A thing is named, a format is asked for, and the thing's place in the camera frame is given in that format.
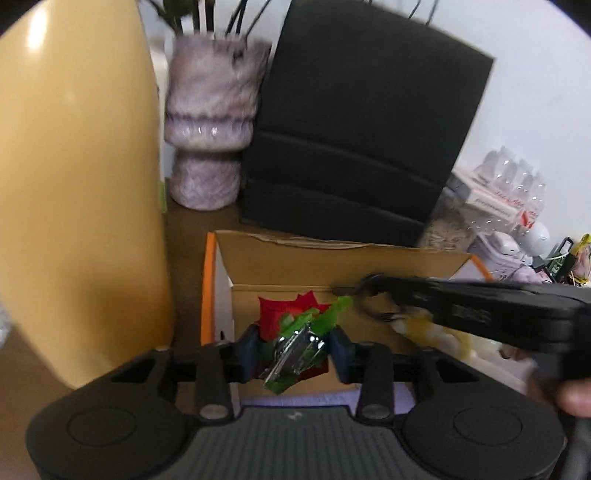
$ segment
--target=purple cloth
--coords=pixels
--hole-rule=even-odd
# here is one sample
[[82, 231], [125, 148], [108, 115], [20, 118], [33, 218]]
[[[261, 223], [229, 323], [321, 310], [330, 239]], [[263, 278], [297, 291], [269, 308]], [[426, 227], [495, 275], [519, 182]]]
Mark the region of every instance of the purple cloth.
[[[276, 397], [244, 398], [243, 407], [327, 407], [344, 405], [354, 413], [360, 389], [319, 395], [278, 395]], [[408, 413], [414, 407], [413, 394], [403, 383], [394, 384], [394, 410], [397, 414]]]

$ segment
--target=brown floor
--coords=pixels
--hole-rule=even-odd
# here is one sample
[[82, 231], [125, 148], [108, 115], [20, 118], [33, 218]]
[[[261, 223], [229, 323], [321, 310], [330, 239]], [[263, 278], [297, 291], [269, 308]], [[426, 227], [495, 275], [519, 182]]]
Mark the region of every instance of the brown floor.
[[[168, 261], [177, 308], [176, 348], [181, 351], [199, 344], [205, 237], [217, 229], [251, 230], [240, 225], [235, 206], [209, 213], [169, 202]], [[38, 479], [25, 450], [24, 432], [35, 412], [67, 392], [18, 332], [12, 332], [0, 350], [0, 479]]]

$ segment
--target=yellow panel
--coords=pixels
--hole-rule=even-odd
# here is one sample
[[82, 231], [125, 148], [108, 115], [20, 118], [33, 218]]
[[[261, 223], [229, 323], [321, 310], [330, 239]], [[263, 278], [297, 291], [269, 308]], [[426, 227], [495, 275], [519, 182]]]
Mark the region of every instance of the yellow panel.
[[135, 0], [45, 0], [0, 37], [0, 298], [72, 386], [171, 339], [157, 102]]

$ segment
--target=brown cardboard box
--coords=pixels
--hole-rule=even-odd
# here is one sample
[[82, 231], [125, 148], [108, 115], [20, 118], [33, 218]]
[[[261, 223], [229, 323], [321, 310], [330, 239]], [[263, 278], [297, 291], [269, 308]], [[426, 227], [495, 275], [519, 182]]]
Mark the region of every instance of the brown cardboard box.
[[[383, 272], [398, 277], [488, 279], [469, 254], [388, 245], [326, 242], [243, 232], [217, 231], [207, 238], [203, 270], [202, 343], [235, 340], [259, 318], [258, 297], [293, 300], [313, 290], [320, 303], [334, 300], [331, 288], [353, 286], [364, 276]], [[414, 345], [379, 323], [349, 309], [339, 324], [353, 342], [374, 341], [396, 353]], [[329, 373], [305, 380], [286, 394], [311, 394], [352, 388]], [[240, 398], [273, 395], [261, 380], [239, 386]]]

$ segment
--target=circular pad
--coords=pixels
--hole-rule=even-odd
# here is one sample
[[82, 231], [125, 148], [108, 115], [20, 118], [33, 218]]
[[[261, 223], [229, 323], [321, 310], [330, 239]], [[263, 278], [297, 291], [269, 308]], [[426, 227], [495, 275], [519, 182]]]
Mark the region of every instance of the circular pad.
[[75, 415], [68, 425], [71, 437], [87, 447], [106, 447], [133, 435], [135, 417], [117, 408], [99, 407]]
[[184, 416], [141, 384], [90, 384], [41, 411], [27, 449], [42, 476], [134, 480], [171, 465], [187, 437]]
[[453, 426], [466, 440], [479, 445], [507, 445], [523, 425], [517, 415], [499, 407], [469, 408], [453, 419]]
[[525, 480], [551, 471], [564, 433], [550, 407], [511, 390], [460, 390], [406, 416], [402, 434], [422, 465], [461, 480]]

